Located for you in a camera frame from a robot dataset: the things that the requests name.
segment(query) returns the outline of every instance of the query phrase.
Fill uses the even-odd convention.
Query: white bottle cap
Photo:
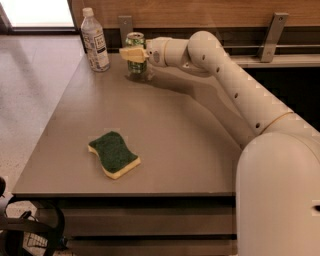
[[[94,14],[93,14],[93,10],[92,10],[92,8],[90,8],[90,7],[83,8],[83,9],[82,9],[82,13],[83,13],[83,17],[91,17],[91,16],[94,15]]]

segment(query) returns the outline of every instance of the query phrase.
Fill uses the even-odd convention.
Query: floor
[[[7,192],[83,56],[79,36],[0,36],[0,176]],[[8,214],[20,216],[29,207],[14,204]]]

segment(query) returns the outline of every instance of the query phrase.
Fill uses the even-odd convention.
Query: green can
[[[143,45],[143,48],[146,49],[146,40],[144,34],[140,32],[131,32],[127,35],[126,39],[127,46]],[[128,69],[133,74],[142,74],[147,70],[147,62],[137,63],[128,61]]]

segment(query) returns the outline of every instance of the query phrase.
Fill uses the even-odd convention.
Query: sponge
[[[112,179],[120,178],[141,163],[140,158],[127,148],[117,132],[111,131],[91,141],[88,149],[99,157],[103,171]]]

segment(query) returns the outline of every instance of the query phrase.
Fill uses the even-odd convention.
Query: white plastic bottle
[[[110,62],[102,26],[95,19],[92,8],[84,8],[82,11],[84,20],[81,32],[90,66],[93,71],[106,71]]]

